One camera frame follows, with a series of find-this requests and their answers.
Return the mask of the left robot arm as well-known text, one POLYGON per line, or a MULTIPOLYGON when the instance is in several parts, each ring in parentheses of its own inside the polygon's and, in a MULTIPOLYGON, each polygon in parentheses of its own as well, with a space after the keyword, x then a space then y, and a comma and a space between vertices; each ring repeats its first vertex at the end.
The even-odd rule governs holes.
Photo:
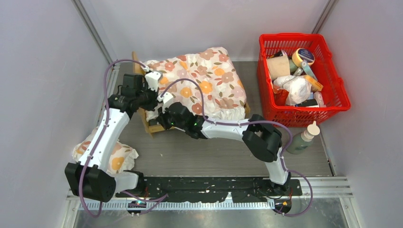
POLYGON ((158 84, 162 77, 159 71, 126 74, 119 86, 120 93, 108 97, 102 121, 90 145, 78 162, 68 163, 65 168, 73 195, 108 202, 124 190, 135 197, 145 193, 141 172, 125 170, 109 174, 107 170, 115 144, 133 114, 139 108, 154 109, 158 105, 158 84))

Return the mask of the large floral cushion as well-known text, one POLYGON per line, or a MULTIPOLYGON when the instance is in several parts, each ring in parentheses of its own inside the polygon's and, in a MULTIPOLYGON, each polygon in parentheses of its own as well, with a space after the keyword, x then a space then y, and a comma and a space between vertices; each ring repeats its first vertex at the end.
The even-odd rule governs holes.
POLYGON ((225 48, 212 47, 145 64, 163 74, 160 92, 170 92, 174 102, 192 113, 222 120, 245 118, 246 92, 225 48))

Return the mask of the wooden pet bed frame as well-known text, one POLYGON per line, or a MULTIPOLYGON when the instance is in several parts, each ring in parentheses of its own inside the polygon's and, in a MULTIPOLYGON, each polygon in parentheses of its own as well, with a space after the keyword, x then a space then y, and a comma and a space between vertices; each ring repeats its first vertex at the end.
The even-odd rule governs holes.
MULTIPOLYGON (((141 74, 141 75, 145 75, 144 70, 137 64, 133 64, 133 72, 135 74, 141 74)), ((245 116, 248 117, 250 114, 250 106, 248 104, 248 102, 245 103, 244 105, 244 109, 245 109, 245 116)), ((139 114, 139 116, 141 117, 142 123, 144 125, 145 131, 150 134, 151 137, 153 137, 153 133, 157 133, 157 132, 162 132, 165 129, 159 125, 159 124, 154 124, 154 125, 150 125, 149 122, 146 120, 146 112, 144 109, 139 108, 137 113, 139 114)))

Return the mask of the small floral pillow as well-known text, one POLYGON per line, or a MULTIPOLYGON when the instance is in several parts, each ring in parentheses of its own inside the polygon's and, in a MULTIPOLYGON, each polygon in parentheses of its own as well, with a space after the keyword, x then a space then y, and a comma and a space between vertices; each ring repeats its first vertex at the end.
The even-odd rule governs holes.
MULTIPOLYGON (((74 161, 79 161, 81 156, 88 150, 98 127, 94 128, 91 134, 81 143, 77 144, 72 152, 72 157, 74 161)), ((118 140, 114 146, 113 152, 109 158, 109 163, 107 167, 108 174, 118 174, 124 170, 131 170, 134 168, 135 159, 139 156, 138 152, 126 144, 120 143, 118 140)))

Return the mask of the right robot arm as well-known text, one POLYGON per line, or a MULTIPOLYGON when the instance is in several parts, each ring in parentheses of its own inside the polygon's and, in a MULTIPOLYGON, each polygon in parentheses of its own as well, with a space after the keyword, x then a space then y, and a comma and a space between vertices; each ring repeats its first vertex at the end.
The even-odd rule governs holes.
POLYGON ((282 133, 262 116, 254 114, 239 121, 219 120, 193 114, 179 102, 158 109, 157 122, 164 128, 184 131, 193 139, 223 138, 243 142, 251 154, 265 163, 274 193, 283 195, 290 189, 291 174, 280 157, 282 133))

